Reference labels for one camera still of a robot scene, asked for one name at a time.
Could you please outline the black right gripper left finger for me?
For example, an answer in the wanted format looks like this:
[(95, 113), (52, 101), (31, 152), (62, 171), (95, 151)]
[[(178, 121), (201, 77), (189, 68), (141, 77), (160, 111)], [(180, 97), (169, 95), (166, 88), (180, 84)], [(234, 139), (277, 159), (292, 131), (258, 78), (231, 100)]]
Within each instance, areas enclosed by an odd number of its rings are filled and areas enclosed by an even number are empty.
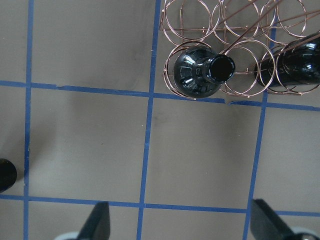
[(109, 240), (111, 234), (108, 202), (98, 202), (81, 228), (78, 240)]

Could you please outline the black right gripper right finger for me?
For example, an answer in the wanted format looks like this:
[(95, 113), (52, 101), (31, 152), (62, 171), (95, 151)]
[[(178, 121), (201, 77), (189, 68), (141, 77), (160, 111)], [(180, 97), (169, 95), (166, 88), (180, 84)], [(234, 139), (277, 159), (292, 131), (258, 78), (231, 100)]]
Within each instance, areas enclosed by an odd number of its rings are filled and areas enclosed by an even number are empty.
[(300, 239), (263, 199), (251, 201), (250, 231), (255, 240)]

